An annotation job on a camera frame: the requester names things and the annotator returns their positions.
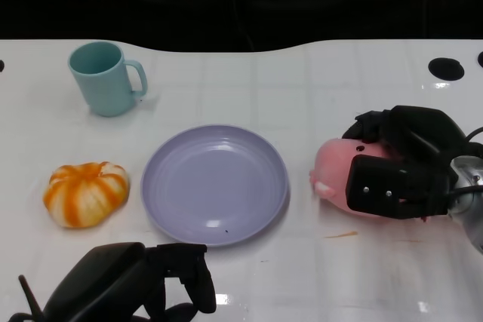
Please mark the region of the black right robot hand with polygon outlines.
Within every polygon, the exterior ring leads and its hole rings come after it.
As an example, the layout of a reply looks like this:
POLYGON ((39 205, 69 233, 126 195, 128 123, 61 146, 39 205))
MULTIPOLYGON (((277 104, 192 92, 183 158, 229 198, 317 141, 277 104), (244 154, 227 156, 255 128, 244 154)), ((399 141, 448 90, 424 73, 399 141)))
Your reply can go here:
POLYGON ((416 106, 359 115, 343 138, 389 153, 353 158, 346 200, 351 210, 391 219, 445 215, 457 181, 451 161, 481 151, 444 112, 416 106))

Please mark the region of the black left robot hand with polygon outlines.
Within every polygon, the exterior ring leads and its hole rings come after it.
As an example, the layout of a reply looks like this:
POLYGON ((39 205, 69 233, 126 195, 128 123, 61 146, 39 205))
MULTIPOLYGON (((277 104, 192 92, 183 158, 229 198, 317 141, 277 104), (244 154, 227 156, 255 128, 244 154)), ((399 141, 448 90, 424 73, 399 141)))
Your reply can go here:
POLYGON ((107 244, 85 254, 45 305, 46 321, 191 321, 217 303, 204 244, 107 244))

